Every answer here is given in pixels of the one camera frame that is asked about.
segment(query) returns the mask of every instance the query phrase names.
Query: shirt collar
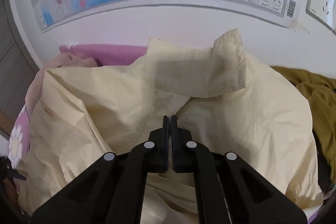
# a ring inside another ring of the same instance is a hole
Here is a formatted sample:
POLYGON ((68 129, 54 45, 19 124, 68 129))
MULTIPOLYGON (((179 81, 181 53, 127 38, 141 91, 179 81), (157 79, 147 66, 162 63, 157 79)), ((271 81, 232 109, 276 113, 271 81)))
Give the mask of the shirt collar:
POLYGON ((238 29, 200 50, 150 38, 144 76, 155 87, 191 97, 211 98, 245 87, 246 58, 238 29))

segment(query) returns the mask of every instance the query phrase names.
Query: beige jacket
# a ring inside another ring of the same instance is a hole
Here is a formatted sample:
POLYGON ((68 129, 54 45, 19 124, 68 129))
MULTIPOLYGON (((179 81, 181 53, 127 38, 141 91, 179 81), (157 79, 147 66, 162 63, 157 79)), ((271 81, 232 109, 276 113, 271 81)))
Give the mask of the beige jacket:
MULTIPOLYGON (((151 38, 130 66, 46 71, 20 205, 32 214, 104 152, 129 152, 174 114, 195 141, 236 152, 301 208, 322 203, 307 100, 232 30, 212 49, 151 38)), ((197 223, 192 175, 149 175, 142 223, 197 223)))

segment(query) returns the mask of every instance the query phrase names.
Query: silver screw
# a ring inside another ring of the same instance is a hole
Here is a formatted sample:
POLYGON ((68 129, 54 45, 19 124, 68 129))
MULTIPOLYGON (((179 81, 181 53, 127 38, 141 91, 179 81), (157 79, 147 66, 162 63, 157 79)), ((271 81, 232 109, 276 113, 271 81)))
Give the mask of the silver screw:
POLYGON ((155 146, 155 143, 153 142, 145 142, 143 146, 147 149, 153 148, 155 146))
POLYGON ((113 153, 106 153, 104 155, 104 160, 106 160, 106 161, 114 160, 114 157, 115 157, 115 155, 113 153))
POLYGON ((189 148, 195 148, 197 146, 197 143, 194 141, 188 141, 187 142, 187 147, 189 148))
POLYGON ((237 154, 233 152, 229 152, 226 154, 228 160, 235 160, 237 158, 237 154))

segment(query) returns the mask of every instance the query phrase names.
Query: white wall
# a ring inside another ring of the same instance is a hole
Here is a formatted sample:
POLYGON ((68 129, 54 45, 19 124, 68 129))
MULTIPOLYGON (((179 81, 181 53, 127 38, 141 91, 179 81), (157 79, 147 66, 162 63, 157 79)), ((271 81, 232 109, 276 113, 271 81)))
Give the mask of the white wall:
POLYGON ((8 152, 8 140, 0 135, 0 156, 7 155, 8 152))
POLYGON ((60 45, 147 45, 154 36, 186 47, 211 47, 232 28, 239 28, 247 52, 269 65, 296 67, 336 78, 336 36, 301 10, 295 32, 250 16, 201 7, 148 6, 86 16, 42 33, 30 0, 10 0, 20 34, 39 66, 58 54, 60 45))

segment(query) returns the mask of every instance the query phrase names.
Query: olive green fabric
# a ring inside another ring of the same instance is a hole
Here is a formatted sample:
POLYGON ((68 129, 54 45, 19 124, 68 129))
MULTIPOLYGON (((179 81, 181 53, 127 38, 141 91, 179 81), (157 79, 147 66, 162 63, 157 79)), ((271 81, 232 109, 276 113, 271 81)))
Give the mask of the olive green fabric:
POLYGON ((330 165, 330 179, 336 183, 336 79, 301 69, 272 68, 282 74, 308 100, 313 117, 313 130, 330 165))

